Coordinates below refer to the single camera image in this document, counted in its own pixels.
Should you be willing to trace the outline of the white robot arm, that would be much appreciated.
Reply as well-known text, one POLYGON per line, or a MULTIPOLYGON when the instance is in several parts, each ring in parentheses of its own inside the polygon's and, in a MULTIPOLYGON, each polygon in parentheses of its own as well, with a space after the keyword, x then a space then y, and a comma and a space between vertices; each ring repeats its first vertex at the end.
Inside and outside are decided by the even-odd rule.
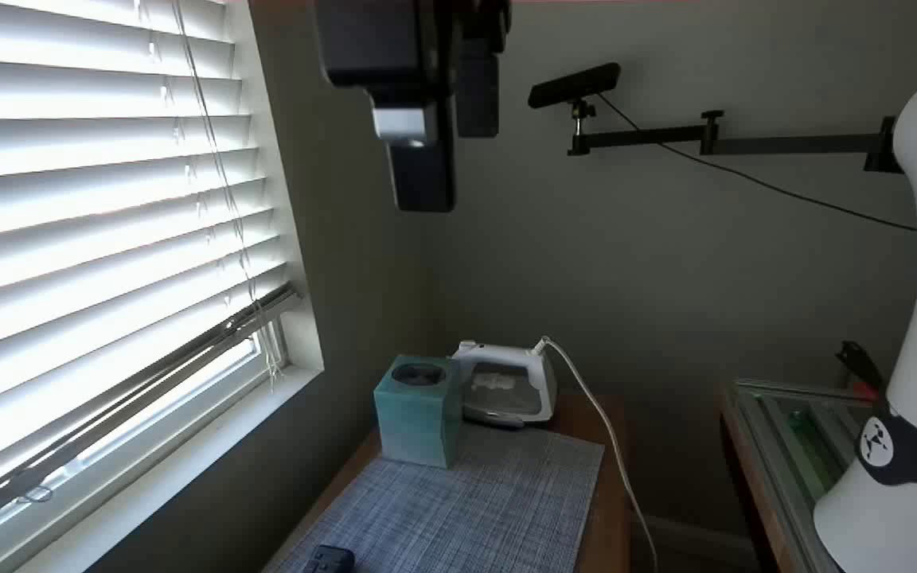
MULTIPOLYGON (((394 204, 456 207, 453 145, 500 131, 500 56, 511 0, 313 0, 324 76, 374 99, 394 204)), ((917 93, 875 133, 722 140, 689 131, 705 153, 860 153, 896 169, 917 202, 917 93)), ((896 377, 858 432, 858 458, 814 502, 814 536, 845 573, 917 573, 917 304, 896 377)))

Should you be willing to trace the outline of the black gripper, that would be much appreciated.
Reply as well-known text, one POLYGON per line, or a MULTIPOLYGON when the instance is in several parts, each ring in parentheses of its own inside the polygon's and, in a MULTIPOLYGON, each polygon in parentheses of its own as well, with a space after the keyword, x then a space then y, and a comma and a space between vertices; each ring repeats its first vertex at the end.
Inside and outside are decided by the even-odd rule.
POLYGON ((458 138, 500 131, 500 56, 511 0, 313 0, 332 88, 362 89, 390 147, 394 204, 456 207, 458 138))

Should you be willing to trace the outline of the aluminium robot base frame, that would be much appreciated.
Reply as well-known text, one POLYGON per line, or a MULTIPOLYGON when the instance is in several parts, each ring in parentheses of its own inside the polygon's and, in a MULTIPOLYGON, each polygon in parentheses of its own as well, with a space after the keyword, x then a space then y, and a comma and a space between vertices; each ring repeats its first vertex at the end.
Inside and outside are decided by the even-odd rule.
POLYGON ((740 392, 761 470, 787 513, 805 570, 842 573, 814 536, 813 511, 854 461, 854 442, 868 404, 837 389, 756 380, 730 386, 740 392))

